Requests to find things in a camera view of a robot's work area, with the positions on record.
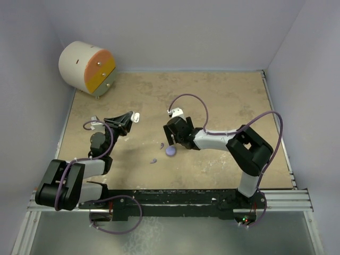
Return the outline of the purple earbud charging case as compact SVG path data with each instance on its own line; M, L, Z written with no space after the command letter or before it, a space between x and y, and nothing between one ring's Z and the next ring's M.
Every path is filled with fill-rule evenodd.
M176 148L174 146L168 146L165 150L165 154L169 157L176 155Z

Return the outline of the white earbud charging case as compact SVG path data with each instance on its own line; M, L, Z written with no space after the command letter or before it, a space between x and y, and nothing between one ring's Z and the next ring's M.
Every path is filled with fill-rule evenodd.
M132 115L131 115L131 121L133 123L138 123L139 122L139 119L140 119L140 113L138 112L133 112Z

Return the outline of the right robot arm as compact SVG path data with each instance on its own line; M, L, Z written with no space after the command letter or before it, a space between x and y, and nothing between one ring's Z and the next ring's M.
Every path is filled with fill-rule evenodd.
M236 202L248 208L255 202L260 174L274 150L255 130L242 125L235 131L205 131L194 127L190 117L174 117L163 126L168 144L178 143L188 150L222 150L231 154L242 170Z

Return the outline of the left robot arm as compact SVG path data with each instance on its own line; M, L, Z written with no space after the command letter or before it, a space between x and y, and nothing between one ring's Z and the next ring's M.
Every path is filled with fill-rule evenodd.
M133 123L137 123L140 114L129 111L121 116L99 120L92 117L84 123L87 131L95 131L90 137L90 150L86 158L74 158L71 161L53 159L43 176L36 194L35 202L59 210L73 210L79 203L91 201L97 208L104 208L109 203L106 186L101 183L83 180L99 175L106 175L112 166L111 152L119 137L126 136Z

